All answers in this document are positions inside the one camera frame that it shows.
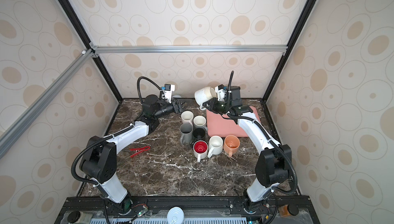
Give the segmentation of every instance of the white lid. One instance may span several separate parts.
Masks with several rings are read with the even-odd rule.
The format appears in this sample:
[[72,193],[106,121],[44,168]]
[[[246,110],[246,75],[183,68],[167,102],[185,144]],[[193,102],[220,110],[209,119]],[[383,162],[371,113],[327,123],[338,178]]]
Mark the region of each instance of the white lid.
[[168,224],[182,224],[185,215],[180,207],[173,207],[168,211],[167,221]]

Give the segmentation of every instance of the black mug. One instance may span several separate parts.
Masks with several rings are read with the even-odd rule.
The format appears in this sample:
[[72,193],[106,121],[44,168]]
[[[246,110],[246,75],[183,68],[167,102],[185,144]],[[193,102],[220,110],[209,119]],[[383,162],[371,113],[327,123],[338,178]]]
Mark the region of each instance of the black mug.
[[206,133],[206,131],[205,131],[204,128],[196,128],[196,129],[194,129],[194,131],[193,131],[193,141],[190,144],[190,146],[193,148],[195,142],[200,141],[200,140],[205,141],[205,133]]

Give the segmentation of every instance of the jar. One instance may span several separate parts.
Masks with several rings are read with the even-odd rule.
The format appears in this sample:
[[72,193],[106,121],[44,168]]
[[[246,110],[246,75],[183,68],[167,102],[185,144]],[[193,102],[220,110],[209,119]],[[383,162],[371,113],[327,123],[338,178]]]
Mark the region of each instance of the jar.
[[81,211],[73,211],[67,217],[67,221],[75,224],[89,224],[93,214],[87,214]]
[[294,204],[283,205],[279,208],[281,217],[288,217],[292,215],[298,215],[298,207]]

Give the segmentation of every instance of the red tongs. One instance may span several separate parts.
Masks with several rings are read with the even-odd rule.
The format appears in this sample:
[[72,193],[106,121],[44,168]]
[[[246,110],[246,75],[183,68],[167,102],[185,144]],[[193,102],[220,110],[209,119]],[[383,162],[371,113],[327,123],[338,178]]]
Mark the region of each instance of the red tongs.
[[150,150],[150,146],[145,146],[144,148],[134,148],[134,149],[130,149],[130,151],[132,151],[132,152],[137,151],[136,153],[132,154],[130,157],[135,157],[136,155],[138,155],[138,154],[140,154],[140,153],[142,153],[142,152],[145,152],[145,151],[147,151],[147,150]]

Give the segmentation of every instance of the white mug handle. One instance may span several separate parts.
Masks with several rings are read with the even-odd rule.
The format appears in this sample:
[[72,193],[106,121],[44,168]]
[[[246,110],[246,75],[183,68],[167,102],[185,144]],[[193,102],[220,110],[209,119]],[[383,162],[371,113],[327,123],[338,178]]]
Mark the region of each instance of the white mug handle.
[[214,152],[214,148],[212,147],[208,152],[208,158],[211,158],[212,153]]

